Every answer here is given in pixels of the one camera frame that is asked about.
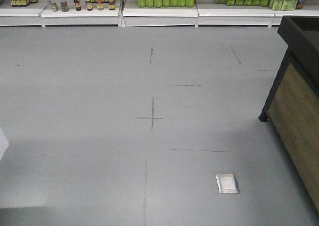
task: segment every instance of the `store shelf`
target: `store shelf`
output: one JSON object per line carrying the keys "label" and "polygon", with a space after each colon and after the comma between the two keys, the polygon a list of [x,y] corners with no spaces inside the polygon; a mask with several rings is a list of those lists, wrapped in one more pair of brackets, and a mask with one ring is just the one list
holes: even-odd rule
{"label": "store shelf", "polygon": [[197,4],[199,16],[259,16],[272,17],[275,12],[261,6],[227,6],[225,4]]}
{"label": "store shelf", "polygon": [[38,2],[26,7],[12,7],[4,2],[0,5],[0,17],[39,17],[47,5],[47,2]]}
{"label": "store shelf", "polygon": [[126,2],[123,16],[128,17],[198,17],[197,8],[168,7],[168,8],[139,8],[136,2]]}
{"label": "store shelf", "polygon": [[48,6],[46,10],[42,13],[42,18],[66,18],[66,17],[111,17],[119,15],[119,8],[115,10],[109,10],[104,8],[104,10],[97,10],[96,6],[92,11],[88,11],[82,8],[81,11],[76,11],[75,7],[71,6],[68,12],[62,12],[61,8],[58,11],[53,12],[51,6]]}

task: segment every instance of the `shelving unit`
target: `shelving unit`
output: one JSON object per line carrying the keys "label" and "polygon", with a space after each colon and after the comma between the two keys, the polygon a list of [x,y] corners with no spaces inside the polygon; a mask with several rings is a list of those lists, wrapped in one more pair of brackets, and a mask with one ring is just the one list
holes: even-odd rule
{"label": "shelving unit", "polygon": [[38,0],[26,7],[12,7],[9,0],[0,4],[0,26],[41,25],[40,15],[48,6],[47,0]]}
{"label": "shelving unit", "polygon": [[[55,1],[58,5],[63,0]],[[86,9],[85,0],[80,0],[82,10],[76,11],[73,0],[65,0],[68,2],[69,11],[62,12],[61,8],[57,12],[53,12],[51,6],[48,6],[41,14],[42,27],[47,25],[89,25],[89,24],[112,24],[121,26],[121,10],[122,0],[115,0],[116,9],[109,10],[108,4],[104,3],[104,10],[97,10],[96,3],[93,4],[93,10]]]}
{"label": "shelving unit", "polygon": [[122,26],[197,26],[196,7],[138,8],[137,0],[125,0]]}

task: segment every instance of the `dark bottle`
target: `dark bottle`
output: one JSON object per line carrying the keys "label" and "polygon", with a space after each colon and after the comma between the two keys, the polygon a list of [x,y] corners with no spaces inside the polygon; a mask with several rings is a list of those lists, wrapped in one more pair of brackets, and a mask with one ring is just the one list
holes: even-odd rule
{"label": "dark bottle", "polygon": [[82,9],[81,4],[80,4],[80,0],[74,0],[74,3],[75,3],[75,10],[80,11]]}

